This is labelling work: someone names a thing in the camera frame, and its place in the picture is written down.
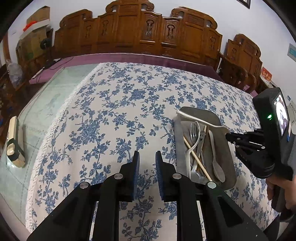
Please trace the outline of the person's right hand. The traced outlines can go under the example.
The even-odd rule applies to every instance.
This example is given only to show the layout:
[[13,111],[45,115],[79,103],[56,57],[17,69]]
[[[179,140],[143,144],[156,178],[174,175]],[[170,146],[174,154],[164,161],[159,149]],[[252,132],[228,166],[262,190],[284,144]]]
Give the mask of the person's right hand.
[[267,184],[267,197],[269,200],[273,199],[274,187],[278,186],[285,191],[285,206],[287,209],[295,211],[296,205],[296,183],[295,177],[292,181],[284,179],[276,174],[271,175],[266,179]]

